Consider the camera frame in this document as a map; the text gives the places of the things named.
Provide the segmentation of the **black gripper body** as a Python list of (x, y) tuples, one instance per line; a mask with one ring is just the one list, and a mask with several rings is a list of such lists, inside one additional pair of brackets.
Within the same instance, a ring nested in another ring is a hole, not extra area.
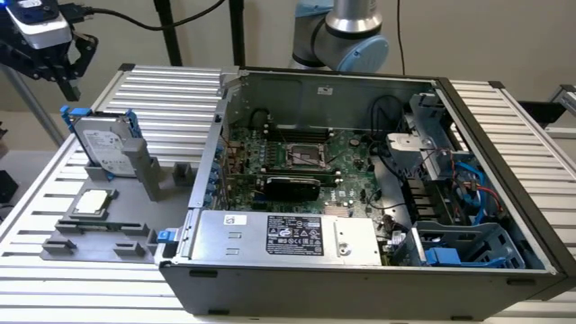
[(60, 65), (72, 41), (63, 14), (44, 22), (21, 22), (1, 13), (1, 64), (21, 73), (44, 73), (53, 61)]

